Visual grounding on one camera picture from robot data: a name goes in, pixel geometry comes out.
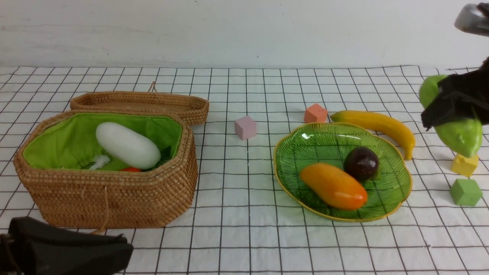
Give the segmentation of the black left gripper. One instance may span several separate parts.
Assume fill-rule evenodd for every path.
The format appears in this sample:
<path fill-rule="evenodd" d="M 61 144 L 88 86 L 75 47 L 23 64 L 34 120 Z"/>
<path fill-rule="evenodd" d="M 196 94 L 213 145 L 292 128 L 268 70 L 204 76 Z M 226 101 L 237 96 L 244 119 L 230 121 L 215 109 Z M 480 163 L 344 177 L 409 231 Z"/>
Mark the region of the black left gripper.
<path fill-rule="evenodd" d="M 10 235 L 14 240 L 38 242 L 21 249 L 19 265 Z M 124 235 L 77 233 L 32 217 L 15 217 L 8 234 L 0 235 L 0 274 L 113 275 L 127 268 L 132 253 Z"/>

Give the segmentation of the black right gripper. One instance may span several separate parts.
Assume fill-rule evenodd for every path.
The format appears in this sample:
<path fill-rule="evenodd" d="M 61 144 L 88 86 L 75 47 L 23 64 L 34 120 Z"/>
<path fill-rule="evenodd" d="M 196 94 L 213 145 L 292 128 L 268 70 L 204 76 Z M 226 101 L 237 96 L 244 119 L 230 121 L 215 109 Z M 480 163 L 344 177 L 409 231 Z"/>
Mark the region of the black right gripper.
<path fill-rule="evenodd" d="M 435 99 L 421 113 L 423 127 L 475 120 L 489 123 L 489 58 L 480 68 L 463 74 L 449 75 L 449 87 L 438 87 Z"/>

